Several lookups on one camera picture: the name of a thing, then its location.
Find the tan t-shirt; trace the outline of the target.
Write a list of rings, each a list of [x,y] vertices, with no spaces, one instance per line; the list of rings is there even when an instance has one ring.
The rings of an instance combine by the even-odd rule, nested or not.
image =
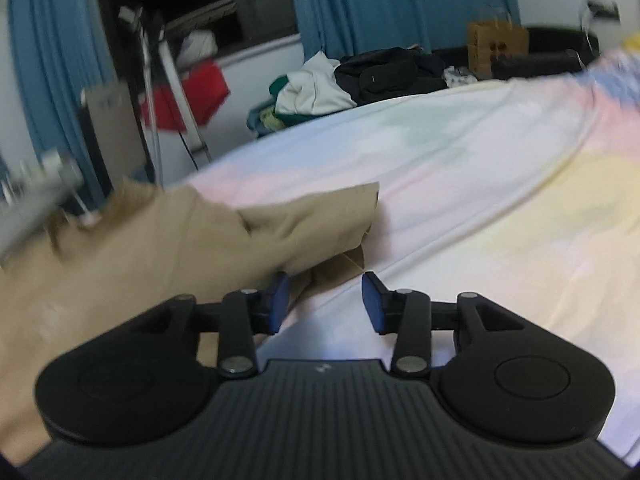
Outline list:
[[[281,271],[293,299],[344,284],[376,206],[374,183],[234,209],[127,181],[93,224],[55,214],[1,266],[2,454],[24,463],[48,443],[32,389],[63,352],[181,294],[216,302]]]

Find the pile of clothes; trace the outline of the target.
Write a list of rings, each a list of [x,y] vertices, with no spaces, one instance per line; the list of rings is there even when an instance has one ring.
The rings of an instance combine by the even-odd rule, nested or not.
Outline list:
[[[270,84],[269,99],[250,110],[246,125],[261,138],[358,106],[475,84],[477,76],[454,65],[459,58],[458,50],[427,53],[417,46],[340,60],[319,51]]]

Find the pastel tie-dye bed cover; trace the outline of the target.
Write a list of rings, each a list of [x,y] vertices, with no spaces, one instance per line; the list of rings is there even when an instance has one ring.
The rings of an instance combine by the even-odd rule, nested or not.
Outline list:
[[[605,362],[602,441],[639,459],[639,53],[583,73],[355,108],[191,179],[233,208],[375,182],[366,266],[390,287],[475,290]]]

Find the red garment on stand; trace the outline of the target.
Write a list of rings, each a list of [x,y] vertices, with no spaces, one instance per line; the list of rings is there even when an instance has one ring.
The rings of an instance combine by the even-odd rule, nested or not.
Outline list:
[[[212,61],[203,62],[196,66],[181,81],[181,84],[195,122],[199,127],[207,126],[230,96],[230,89],[224,79],[224,74],[220,67]],[[169,84],[154,84],[152,90],[157,128],[185,132],[186,126]]]

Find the white dressing table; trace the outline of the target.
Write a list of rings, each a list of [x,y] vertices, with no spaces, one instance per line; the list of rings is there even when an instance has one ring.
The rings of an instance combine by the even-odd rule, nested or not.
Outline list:
[[[84,177],[72,158],[52,152],[24,178],[1,183],[1,259],[40,230],[52,212],[79,200]]]

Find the brown paper bag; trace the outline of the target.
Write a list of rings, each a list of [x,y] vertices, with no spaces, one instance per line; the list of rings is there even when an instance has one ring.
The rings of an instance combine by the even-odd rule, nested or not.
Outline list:
[[[528,30],[515,23],[503,8],[486,4],[480,18],[469,22],[466,32],[469,70],[478,79],[490,78],[495,62],[528,53]]]

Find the garment steamer stand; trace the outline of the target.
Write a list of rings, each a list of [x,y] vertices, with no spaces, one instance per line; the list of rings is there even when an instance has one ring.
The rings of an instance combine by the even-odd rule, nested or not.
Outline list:
[[[170,45],[175,29],[153,25],[140,10],[123,8],[119,17],[136,36],[142,93],[137,96],[126,80],[98,84],[81,92],[78,113],[90,162],[104,194],[110,194],[123,178],[137,174],[152,183],[164,184],[160,143],[163,131],[178,136],[195,168],[200,166],[201,160],[210,162],[213,159],[202,133],[204,127],[196,124],[181,84],[196,66],[212,60],[201,58],[181,68]],[[186,126],[185,132],[157,128],[152,97],[154,84],[169,84]]]

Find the right blue curtain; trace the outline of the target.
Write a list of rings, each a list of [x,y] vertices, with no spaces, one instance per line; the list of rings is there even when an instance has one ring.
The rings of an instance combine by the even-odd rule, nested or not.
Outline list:
[[[521,21],[518,0],[293,0],[305,58],[342,58],[411,47],[464,45],[466,26],[496,18]]]

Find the blue curtain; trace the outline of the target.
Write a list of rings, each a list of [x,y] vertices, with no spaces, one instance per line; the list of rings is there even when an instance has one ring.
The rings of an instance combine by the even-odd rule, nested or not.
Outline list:
[[[38,156],[72,156],[80,197],[99,206],[99,185],[78,119],[81,93],[117,78],[98,0],[9,0],[11,53],[30,140]]]
[[[293,0],[305,58],[342,58],[411,47],[464,45],[466,26],[496,18],[521,21],[518,0]]]

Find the black sofa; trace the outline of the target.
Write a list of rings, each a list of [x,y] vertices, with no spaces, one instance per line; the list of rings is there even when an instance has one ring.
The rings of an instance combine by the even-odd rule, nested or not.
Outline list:
[[[492,64],[492,76],[487,79],[508,80],[574,74],[586,68],[600,53],[598,37],[578,27],[523,27],[529,33],[528,53],[495,62]],[[436,50],[434,55],[448,66],[469,70],[466,43],[462,47]]]

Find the left blue curtain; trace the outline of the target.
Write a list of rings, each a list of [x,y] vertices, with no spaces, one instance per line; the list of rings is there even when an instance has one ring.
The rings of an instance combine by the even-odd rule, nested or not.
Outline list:
[[[99,206],[99,185],[78,119],[81,93],[117,78],[98,0],[9,0],[11,53],[30,140],[38,156],[72,156],[80,197]]]

